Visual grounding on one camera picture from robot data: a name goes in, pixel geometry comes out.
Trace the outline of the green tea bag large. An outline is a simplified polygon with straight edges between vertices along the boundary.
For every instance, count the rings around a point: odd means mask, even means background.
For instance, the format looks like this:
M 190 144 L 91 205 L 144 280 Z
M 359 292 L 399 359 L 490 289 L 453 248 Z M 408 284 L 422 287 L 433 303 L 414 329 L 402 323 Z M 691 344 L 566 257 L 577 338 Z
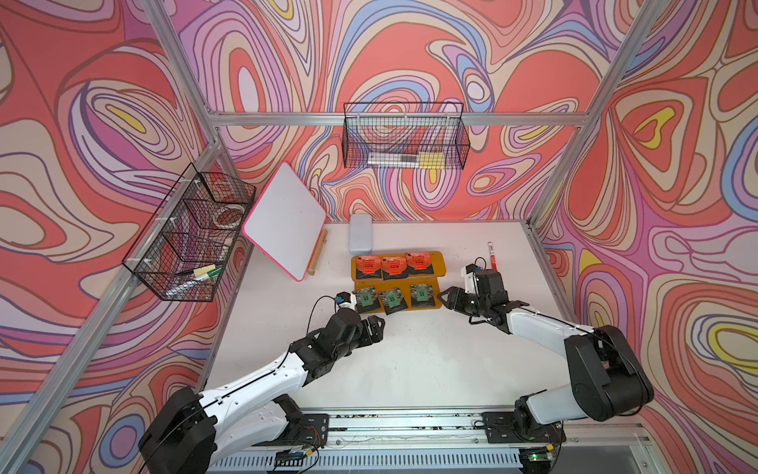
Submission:
M 374 286 L 359 288 L 353 292 L 355 296 L 355 310 L 359 314 L 365 314 L 379 310 L 382 307 L 379 294 Z

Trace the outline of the green tea bag small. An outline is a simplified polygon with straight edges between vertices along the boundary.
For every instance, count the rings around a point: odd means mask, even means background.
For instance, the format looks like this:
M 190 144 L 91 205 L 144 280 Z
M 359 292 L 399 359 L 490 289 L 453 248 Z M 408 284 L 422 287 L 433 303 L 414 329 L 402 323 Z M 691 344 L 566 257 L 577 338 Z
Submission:
M 409 308 L 406 298 L 400 288 L 390 288 L 379 294 L 382 307 L 387 315 L 391 315 Z

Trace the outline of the red tea bag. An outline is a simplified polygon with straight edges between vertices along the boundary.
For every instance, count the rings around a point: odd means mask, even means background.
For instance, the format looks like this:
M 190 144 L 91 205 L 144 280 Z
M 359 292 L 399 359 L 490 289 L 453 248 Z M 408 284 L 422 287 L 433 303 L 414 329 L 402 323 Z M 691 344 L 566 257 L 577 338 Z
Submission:
M 433 275 L 432 253 L 412 252 L 406 254 L 406 262 L 411 276 Z
M 405 256 L 384 257 L 382 259 L 383 280 L 404 280 L 410 276 L 408 261 Z
M 358 280 L 382 278 L 383 258 L 380 256 L 357 256 L 355 258 L 355 277 Z

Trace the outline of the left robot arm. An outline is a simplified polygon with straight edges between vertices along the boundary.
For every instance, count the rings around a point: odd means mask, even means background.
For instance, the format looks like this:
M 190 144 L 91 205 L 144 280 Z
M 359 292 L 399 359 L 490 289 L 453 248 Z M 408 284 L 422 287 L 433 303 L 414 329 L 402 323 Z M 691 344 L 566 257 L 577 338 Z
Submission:
M 205 473 L 213 462 L 279 438 L 298 409 L 291 394 L 327 375 L 355 350 L 380 343 L 386 322 L 340 308 L 324 328 L 292 342 L 280 357 L 221 387 L 184 387 L 165 402 L 138 443 L 141 471 Z

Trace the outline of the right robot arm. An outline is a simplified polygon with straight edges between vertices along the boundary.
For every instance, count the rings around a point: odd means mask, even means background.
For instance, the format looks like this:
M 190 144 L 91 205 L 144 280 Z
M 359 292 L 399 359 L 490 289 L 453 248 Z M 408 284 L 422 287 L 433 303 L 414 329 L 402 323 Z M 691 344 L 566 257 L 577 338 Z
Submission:
M 605 422 L 639 414 L 655 399 L 655 391 L 626 336 L 617 327 L 590 327 L 541 312 L 512 299 L 501 273 L 475 264 L 463 270 L 463 288 L 438 294 L 447 309 L 525 339 L 562 357 L 570 382 L 516 400 L 512 428 L 525 442 L 559 423 L 591 419 Z

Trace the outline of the yellow wooden two-tier shelf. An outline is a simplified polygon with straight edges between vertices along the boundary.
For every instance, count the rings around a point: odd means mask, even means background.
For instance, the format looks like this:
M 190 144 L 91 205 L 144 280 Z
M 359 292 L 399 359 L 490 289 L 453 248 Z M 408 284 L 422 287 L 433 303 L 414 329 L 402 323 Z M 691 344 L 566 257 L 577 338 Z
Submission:
M 383 280 L 382 278 L 381 280 L 379 280 L 379 278 L 372 278 L 371 280 L 358 280 L 355 277 L 355 258 L 356 257 L 353 257 L 351 259 L 351 278 L 353 279 L 353 282 L 355 283 L 355 290 L 358 290 L 359 288 L 367 288 L 367 286 L 374 286 L 378 294 L 381 294 L 381 292 L 384 292 L 385 290 L 390 290 L 390 288 L 400 288 L 409 306 L 409 308 L 406 310 L 427 310 L 427 309 L 440 308 L 442 306 L 442 303 L 437 299 L 437 296 L 440 293 L 439 280 L 446 275 L 446 264 L 444 262 L 444 258 L 441 252 L 439 251 L 426 251 L 426 252 L 432 253 L 432 264 L 433 264 L 434 274 L 433 275 L 419 275 L 419 276 L 410 275 L 408 276 L 408 278 L 405 278 L 404 280 Z M 406 252 L 406 253 L 400 253 L 400 254 L 367 255 L 367 256 L 380 256 L 382 258 L 395 257 L 395 256 L 406 257 L 407 253 L 412 253 L 412 252 Z M 410 286 L 412 284 L 430 284 L 431 286 L 433 286 L 434 297 L 436 300 L 436 307 L 421 308 L 421 309 L 412 308 L 411 294 L 410 294 Z M 369 312 L 369 313 L 378 313 L 378 312 L 384 312 L 384 308 L 381 307 L 379 310 Z

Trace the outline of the red whiteboard marker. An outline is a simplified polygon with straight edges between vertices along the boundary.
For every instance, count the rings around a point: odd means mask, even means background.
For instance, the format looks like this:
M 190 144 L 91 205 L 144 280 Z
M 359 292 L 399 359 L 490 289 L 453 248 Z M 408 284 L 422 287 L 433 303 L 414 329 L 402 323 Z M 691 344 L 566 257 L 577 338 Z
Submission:
M 495 256 L 495 246 L 493 246 L 492 241 L 488 242 L 488 250 L 491 268 L 497 271 L 497 256 Z

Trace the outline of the white plastic box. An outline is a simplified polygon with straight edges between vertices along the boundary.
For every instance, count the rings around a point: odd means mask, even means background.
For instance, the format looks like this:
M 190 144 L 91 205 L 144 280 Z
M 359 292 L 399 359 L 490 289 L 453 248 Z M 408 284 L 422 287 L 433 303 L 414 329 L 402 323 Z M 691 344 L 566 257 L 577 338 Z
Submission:
M 373 250 L 373 220 L 370 214 L 356 213 L 349 220 L 349 252 L 353 256 L 370 255 Z

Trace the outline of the wooden whiteboard stand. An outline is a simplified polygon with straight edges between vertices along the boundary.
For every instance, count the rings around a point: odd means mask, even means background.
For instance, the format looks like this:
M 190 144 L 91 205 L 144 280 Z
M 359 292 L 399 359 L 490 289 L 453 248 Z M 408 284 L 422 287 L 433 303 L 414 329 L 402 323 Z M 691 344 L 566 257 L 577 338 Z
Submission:
M 314 276 L 316 274 L 317 266 L 320 261 L 321 255 L 323 253 L 323 249 L 326 245 L 327 238 L 328 238 L 328 229 L 324 227 L 321 229 L 321 232 L 318 236 L 313 253 L 311 255 L 310 261 L 308 263 L 308 267 L 306 269 L 306 273 L 309 276 Z

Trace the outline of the pink-framed whiteboard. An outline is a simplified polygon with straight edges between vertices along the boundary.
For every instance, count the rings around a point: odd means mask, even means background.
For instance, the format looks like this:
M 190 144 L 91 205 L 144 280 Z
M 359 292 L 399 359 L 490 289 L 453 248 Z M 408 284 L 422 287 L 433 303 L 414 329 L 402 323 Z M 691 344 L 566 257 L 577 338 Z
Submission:
M 282 163 L 246 217 L 242 232 L 290 278 L 301 282 L 326 220 L 319 201 L 290 164 Z

